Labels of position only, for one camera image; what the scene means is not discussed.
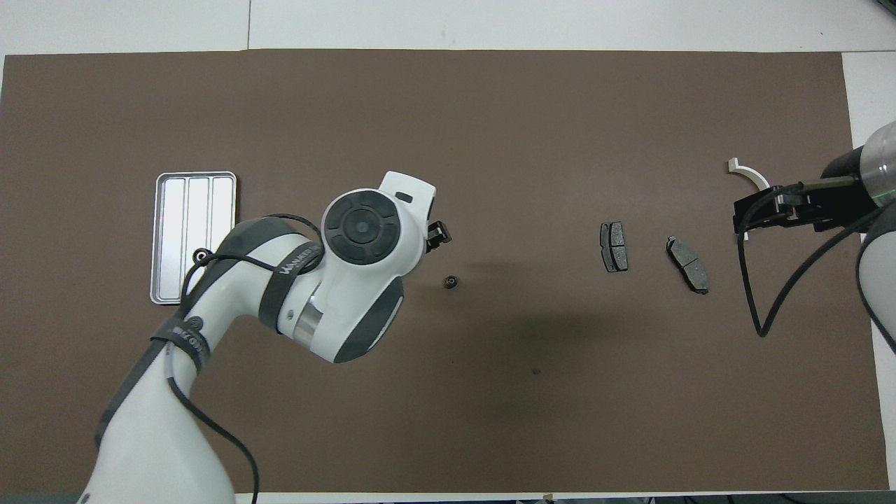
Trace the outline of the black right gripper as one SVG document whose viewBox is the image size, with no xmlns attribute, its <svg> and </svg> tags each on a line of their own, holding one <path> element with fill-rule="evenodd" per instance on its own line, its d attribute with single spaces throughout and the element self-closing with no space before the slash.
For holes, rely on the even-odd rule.
<svg viewBox="0 0 896 504">
<path fill-rule="evenodd" d="M 758 227 L 791 228 L 812 225 L 815 232 L 846 227 L 877 208 L 860 178 L 863 147 L 836 157 L 822 171 L 823 179 L 852 178 L 850 185 L 823 185 L 789 190 L 761 206 L 761 197 L 744 197 L 733 203 L 733 229 L 736 234 Z"/>
</svg>

